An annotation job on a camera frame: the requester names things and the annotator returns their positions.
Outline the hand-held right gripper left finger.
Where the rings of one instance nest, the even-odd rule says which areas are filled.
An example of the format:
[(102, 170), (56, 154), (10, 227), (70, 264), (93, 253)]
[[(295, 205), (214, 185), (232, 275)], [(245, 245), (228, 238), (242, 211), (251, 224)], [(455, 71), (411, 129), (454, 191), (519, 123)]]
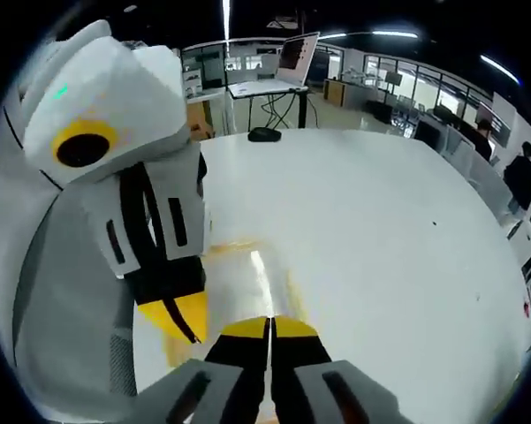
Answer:
[(190, 359), (133, 404), (133, 423), (255, 423), (264, 395), (271, 319), (224, 327), (204, 360)]

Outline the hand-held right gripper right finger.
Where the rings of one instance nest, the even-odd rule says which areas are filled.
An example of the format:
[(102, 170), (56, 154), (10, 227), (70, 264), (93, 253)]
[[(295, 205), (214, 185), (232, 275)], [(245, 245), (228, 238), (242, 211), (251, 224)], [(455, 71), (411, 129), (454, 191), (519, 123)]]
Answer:
[(280, 423), (408, 423), (397, 397), (348, 360), (333, 360), (317, 331), (271, 320), (271, 398)]

